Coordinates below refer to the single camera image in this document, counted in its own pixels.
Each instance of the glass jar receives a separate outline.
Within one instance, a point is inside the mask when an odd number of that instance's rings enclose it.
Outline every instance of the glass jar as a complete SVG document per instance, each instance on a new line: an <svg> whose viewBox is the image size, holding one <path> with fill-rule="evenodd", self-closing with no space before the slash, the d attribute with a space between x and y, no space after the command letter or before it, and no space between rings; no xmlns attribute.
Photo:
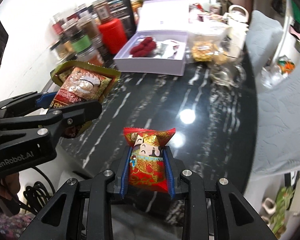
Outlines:
<svg viewBox="0 0 300 240"><path fill-rule="evenodd" d="M57 41L50 47L50 51L56 56L58 60L63 60L69 55L68 50L61 41Z"/></svg>
<svg viewBox="0 0 300 240"><path fill-rule="evenodd" d="M61 17L60 13L57 13L52 17L52 28L57 35L63 33L62 25L65 24L65 20Z"/></svg>
<svg viewBox="0 0 300 240"><path fill-rule="evenodd" d="M81 29L77 25L77 19L71 19L62 26L64 33L68 38L71 38L74 34L78 33Z"/></svg>
<svg viewBox="0 0 300 240"><path fill-rule="evenodd" d="M112 59L110 52L108 51L108 49L102 42L101 34L96 36L95 38L93 38L91 41L92 41L94 48L99 51L99 53L101 54L104 61L108 61L108 60Z"/></svg>
<svg viewBox="0 0 300 240"><path fill-rule="evenodd" d="M79 18L90 14L85 3L75 8L74 11L76 12Z"/></svg>
<svg viewBox="0 0 300 240"><path fill-rule="evenodd" d="M74 49L71 45L70 39L64 33L60 36L60 41L61 43L63 43L69 53L74 53Z"/></svg>
<svg viewBox="0 0 300 240"><path fill-rule="evenodd" d="M76 53L80 53L89 48L92 43L84 31L75 33L71 38L71 45Z"/></svg>
<svg viewBox="0 0 300 240"><path fill-rule="evenodd" d="M100 34L98 27L92 17L90 15L82 17L78 21L78 25L81 29L85 31L85 33L88 35L90 39L93 39L94 37L98 36Z"/></svg>
<svg viewBox="0 0 300 240"><path fill-rule="evenodd" d="M112 15L107 0L98 0L92 3L93 10L98 14L101 24L112 21Z"/></svg>
<svg viewBox="0 0 300 240"><path fill-rule="evenodd" d="M100 53L93 46L90 46L86 50L77 53L77 60L89 62L96 66L102 66L104 64Z"/></svg>

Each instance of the grey cushion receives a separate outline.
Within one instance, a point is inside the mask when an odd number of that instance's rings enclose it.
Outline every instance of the grey cushion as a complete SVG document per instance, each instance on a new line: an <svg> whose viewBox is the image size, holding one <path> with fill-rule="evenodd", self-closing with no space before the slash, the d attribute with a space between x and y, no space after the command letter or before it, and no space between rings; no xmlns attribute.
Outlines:
<svg viewBox="0 0 300 240"><path fill-rule="evenodd" d="M300 170L300 61L274 89L258 94L253 177Z"/></svg>
<svg viewBox="0 0 300 240"><path fill-rule="evenodd" d="M252 20L246 37L246 46L255 76L276 51L281 40L281 24L259 11L252 12Z"/></svg>

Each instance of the white gift box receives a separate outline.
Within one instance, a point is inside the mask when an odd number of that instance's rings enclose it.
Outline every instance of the white gift box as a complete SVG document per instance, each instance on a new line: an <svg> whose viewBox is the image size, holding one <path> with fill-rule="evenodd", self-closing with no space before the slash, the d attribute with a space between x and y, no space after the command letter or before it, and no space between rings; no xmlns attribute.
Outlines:
<svg viewBox="0 0 300 240"><path fill-rule="evenodd" d="M136 34L114 57L122 72L157 73L183 76L185 49L188 36L188 0L144 0ZM174 59L132 58L130 50L143 36L152 36L156 41L180 42Z"/></svg>

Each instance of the cartoon character print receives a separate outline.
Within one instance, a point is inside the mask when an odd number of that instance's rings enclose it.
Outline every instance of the cartoon character print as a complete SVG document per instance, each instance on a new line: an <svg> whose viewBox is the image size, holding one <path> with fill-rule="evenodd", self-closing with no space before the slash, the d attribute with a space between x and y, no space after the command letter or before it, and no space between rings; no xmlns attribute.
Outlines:
<svg viewBox="0 0 300 240"><path fill-rule="evenodd" d="M130 184L151 186L164 181L164 164L160 146L153 146L145 142L142 136L136 136L130 157Z"/></svg>

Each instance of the red snack package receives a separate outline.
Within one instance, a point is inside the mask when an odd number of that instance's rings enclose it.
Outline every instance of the red snack package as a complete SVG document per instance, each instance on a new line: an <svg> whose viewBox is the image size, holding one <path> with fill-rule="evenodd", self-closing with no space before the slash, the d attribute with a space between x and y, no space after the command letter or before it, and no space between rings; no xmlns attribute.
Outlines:
<svg viewBox="0 0 300 240"><path fill-rule="evenodd" d="M119 80L121 73L114 69L72 60L59 65L50 74L53 82L61 87L50 108L59 108L89 100L102 103ZM91 121L66 128L62 136L75 138L90 125Z"/></svg>
<svg viewBox="0 0 300 240"><path fill-rule="evenodd" d="M130 156L130 185L151 191L168 192L162 148L175 133L175 128L168 131L124 128L124 137L133 147Z"/></svg>

